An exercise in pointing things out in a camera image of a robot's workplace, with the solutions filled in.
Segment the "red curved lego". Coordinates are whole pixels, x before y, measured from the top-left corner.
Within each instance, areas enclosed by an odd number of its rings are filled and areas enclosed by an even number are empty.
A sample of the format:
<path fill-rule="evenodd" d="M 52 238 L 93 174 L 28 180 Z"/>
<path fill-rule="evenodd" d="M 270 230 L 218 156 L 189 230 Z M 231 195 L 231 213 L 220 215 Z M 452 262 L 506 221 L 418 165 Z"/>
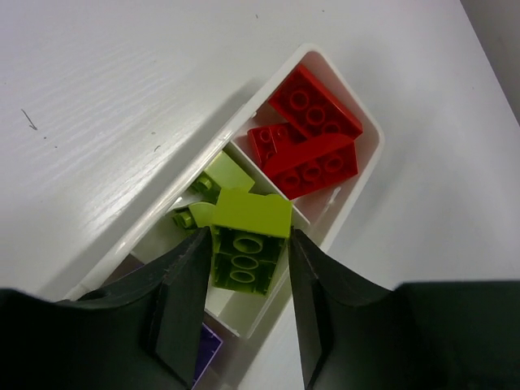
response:
<path fill-rule="evenodd" d="M 293 200 L 355 176 L 355 142 L 339 133 L 323 134 L 277 153 L 263 172 Z"/>

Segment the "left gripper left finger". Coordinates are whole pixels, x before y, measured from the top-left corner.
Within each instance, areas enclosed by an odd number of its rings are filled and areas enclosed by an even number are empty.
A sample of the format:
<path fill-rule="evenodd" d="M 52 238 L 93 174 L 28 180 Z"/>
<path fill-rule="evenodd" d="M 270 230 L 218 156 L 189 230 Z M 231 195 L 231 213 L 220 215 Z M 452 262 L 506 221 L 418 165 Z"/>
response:
<path fill-rule="evenodd" d="M 189 389 L 212 254 L 208 228 L 70 301 L 1 291 L 4 389 Z"/>

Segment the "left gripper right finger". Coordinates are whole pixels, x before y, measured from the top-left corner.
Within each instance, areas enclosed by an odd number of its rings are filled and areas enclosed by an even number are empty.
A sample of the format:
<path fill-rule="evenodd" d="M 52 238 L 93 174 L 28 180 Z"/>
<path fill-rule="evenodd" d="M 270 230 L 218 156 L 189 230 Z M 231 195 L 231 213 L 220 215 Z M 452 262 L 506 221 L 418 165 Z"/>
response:
<path fill-rule="evenodd" d="M 518 281 L 386 289 L 299 229 L 288 262 L 305 388 L 518 388 Z"/>

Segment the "green block lego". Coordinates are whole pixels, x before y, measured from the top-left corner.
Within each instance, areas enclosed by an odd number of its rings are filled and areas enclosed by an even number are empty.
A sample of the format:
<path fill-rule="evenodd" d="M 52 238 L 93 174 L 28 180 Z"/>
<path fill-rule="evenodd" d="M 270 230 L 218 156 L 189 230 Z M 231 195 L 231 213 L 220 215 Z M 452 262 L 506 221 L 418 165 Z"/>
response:
<path fill-rule="evenodd" d="M 293 205 L 278 194 L 223 189 L 210 230 L 216 288 L 266 296 L 292 228 Z"/>

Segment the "small red lego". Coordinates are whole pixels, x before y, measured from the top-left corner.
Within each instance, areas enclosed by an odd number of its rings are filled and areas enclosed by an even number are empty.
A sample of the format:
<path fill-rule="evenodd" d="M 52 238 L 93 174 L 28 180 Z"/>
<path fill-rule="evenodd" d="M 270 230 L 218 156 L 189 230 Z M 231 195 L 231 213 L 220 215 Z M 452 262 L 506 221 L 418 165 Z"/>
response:
<path fill-rule="evenodd" d="M 251 128 L 247 132 L 253 156 L 260 167 L 263 167 L 274 155 L 293 144 L 292 130 L 293 127 L 289 123 L 276 123 Z"/>

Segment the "green curved lego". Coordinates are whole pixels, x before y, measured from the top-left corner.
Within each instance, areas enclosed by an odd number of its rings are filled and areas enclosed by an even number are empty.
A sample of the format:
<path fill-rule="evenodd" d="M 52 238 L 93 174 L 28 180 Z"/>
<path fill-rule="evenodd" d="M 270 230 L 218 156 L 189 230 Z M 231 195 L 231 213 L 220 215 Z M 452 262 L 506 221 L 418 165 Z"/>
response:
<path fill-rule="evenodd" d="M 239 189 L 247 193 L 254 185 L 251 176 L 225 152 L 220 152 L 192 182 L 191 188 L 208 202 L 216 203 L 222 189 Z"/>

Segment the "purple patterned curved lego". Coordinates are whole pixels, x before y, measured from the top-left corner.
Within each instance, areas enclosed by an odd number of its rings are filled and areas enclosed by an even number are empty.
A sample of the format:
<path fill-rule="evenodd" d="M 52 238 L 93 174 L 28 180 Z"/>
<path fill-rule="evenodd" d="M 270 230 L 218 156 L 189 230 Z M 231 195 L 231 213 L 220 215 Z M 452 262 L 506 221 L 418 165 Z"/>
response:
<path fill-rule="evenodd" d="M 222 338 L 205 323 L 201 327 L 192 388 L 195 388 L 223 345 Z"/>

